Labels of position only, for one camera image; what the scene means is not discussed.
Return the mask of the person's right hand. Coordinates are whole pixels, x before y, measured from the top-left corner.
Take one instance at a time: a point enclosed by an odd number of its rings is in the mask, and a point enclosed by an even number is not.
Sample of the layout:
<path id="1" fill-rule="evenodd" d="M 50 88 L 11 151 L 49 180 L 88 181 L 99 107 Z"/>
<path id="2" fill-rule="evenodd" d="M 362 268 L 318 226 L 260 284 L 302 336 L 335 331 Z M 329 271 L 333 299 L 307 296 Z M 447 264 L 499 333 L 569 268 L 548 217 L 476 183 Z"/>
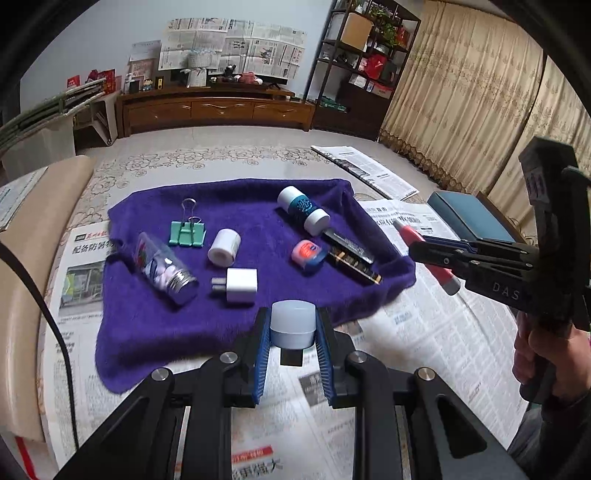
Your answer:
<path id="1" fill-rule="evenodd" d="M 590 391 L 590 334 L 570 326 L 562 335 L 539 327 L 537 318 L 517 316 L 513 375 L 523 399 L 541 404 L 551 395 L 577 401 Z"/>

